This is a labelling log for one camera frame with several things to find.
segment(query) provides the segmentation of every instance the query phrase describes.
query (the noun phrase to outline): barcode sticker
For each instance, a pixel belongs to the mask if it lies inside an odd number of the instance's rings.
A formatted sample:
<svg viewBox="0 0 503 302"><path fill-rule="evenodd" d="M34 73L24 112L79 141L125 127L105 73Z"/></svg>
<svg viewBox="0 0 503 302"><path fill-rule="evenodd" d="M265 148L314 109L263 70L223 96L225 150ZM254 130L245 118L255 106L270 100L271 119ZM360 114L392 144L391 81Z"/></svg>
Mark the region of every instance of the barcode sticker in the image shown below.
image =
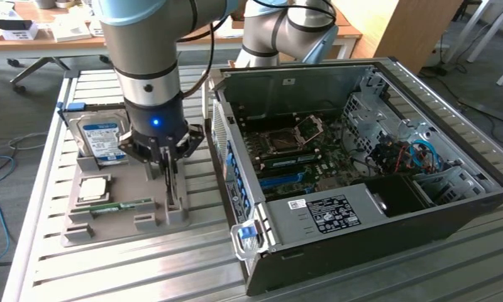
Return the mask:
<svg viewBox="0 0 503 302"><path fill-rule="evenodd" d="M306 205L305 205L305 199L298 199L298 200L291 200L289 202L289 207L291 210L295 210L295 209L299 209L299 208L305 208Z"/></svg>

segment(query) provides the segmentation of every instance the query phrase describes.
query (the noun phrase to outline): floor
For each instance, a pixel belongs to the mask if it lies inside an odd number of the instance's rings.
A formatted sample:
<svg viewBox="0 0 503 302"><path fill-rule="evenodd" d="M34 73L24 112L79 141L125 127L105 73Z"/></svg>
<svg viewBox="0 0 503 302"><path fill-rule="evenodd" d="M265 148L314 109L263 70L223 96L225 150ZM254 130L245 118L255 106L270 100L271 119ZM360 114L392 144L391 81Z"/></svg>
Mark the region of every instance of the floor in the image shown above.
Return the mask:
<svg viewBox="0 0 503 302"><path fill-rule="evenodd" d="M443 43L450 43L462 30L463 23L452 23L443 38ZM227 59L234 59L237 52L217 52L215 63L223 63ZM179 63L185 65L203 64L207 59L205 52L182 53ZM32 60L20 60L22 64L29 64ZM73 69L106 69L107 65L98 61L97 57L81 57L65 59L65 63ZM503 87L495 85L503 73L503 37L496 36L488 44L487 49L479 56L474 64L463 62L468 73L460 74L452 71L442 77L458 96L466 99L475 99L484 104L498 106L503 109ZM53 107L56 104L57 93L62 77L62 71L49 64L34 75L22 81L28 87L28 93L22 96L10 90L8 80L18 72L18 69L6 65L0 60L0 138L12 138L26 133L46 131ZM442 83L435 79L426 80L436 92L454 104L455 98L447 92ZM467 110L464 115L486 132L490 131L490 121L475 111ZM498 123L496 134L503 140L503 124ZM42 138L26 141L26 145L38 144ZM8 154L12 150L0 150L0 154ZM0 204L4 209L5 220L10 229L12 236L18 238L24 212L30 197L30 189L37 166L40 163L42 150L21 151L16 157L17 167L14 173L0 182ZM5 247L4 231L0 226L0 253ZM4 291L8 276L8 262L12 261L14 254L14 244L0 261L0 299Z"/></svg>

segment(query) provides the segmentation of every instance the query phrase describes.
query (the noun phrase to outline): blue hard drive label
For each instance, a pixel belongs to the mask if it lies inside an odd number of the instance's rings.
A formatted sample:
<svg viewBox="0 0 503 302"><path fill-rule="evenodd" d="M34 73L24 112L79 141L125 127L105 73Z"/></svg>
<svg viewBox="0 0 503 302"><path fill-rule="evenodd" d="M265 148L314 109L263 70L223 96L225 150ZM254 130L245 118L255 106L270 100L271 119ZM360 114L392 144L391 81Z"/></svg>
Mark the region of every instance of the blue hard drive label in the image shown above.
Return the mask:
<svg viewBox="0 0 503 302"><path fill-rule="evenodd" d="M90 124L82 128L93 156L101 162L125 158L125 153L118 149L119 129L115 123Z"/></svg>
<svg viewBox="0 0 503 302"><path fill-rule="evenodd" d="M307 201L306 205L322 234L362 224L345 195Z"/></svg>

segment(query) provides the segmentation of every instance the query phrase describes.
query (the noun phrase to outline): blue cable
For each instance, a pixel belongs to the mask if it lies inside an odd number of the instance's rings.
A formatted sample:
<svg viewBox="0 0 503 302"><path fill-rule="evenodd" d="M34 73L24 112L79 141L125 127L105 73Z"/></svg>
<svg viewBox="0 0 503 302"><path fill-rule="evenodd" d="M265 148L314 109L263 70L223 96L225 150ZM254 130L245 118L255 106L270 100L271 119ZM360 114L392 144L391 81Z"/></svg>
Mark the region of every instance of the blue cable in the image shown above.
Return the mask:
<svg viewBox="0 0 503 302"><path fill-rule="evenodd" d="M4 214L1 213L1 208L0 208L0 222L1 226L4 227L4 233L5 233L5 250L0 254L0 259L1 257L8 253L9 251L9 236L8 236L8 227L5 226L5 220L4 220Z"/></svg>
<svg viewBox="0 0 503 302"><path fill-rule="evenodd" d="M414 142L410 144L410 155L411 155L411 159L412 159L415 165L418 165L419 167L423 166L423 164L420 163L418 157L415 156L414 145L416 145L416 144L424 145L428 148L430 152L432 153L434 161L436 162L438 171L439 171L440 170L440 162L439 162L439 156L438 156L438 153L436 153L436 149L434 149L434 146L426 140L414 140Z"/></svg>
<svg viewBox="0 0 503 302"><path fill-rule="evenodd" d="M16 164L14 164L14 159L12 157L9 157L9 156L0 155L0 159L6 159L6 160L10 161L9 171L8 171L8 173L4 174L2 177L0 177L0 182L1 182L13 173Z"/></svg>

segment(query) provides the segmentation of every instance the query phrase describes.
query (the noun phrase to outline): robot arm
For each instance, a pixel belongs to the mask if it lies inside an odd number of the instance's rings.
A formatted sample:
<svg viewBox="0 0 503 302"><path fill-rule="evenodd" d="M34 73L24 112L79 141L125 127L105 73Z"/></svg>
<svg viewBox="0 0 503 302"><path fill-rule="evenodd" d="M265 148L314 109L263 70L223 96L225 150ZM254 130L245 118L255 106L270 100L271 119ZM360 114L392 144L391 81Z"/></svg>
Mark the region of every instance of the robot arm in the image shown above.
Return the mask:
<svg viewBox="0 0 503 302"><path fill-rule="evenodd" d="M133 126L119 147L143 162L159 163L163 152L177 160L201 143L201 125L187 125L182 112L175 42L237 5L237 0L94 1Z"/></svg>
<svg viewBox="0 0 503 302"><path fill-rule="evenodd" d="M286 6L286 0L258 2L249 0L246 3L243 43L235 67L278 65L279 52L305 63L319 63L338 31L331 16L306 8L275 8ZM295 0L294 4L334 13L326 2L329 0Z"/></svg>

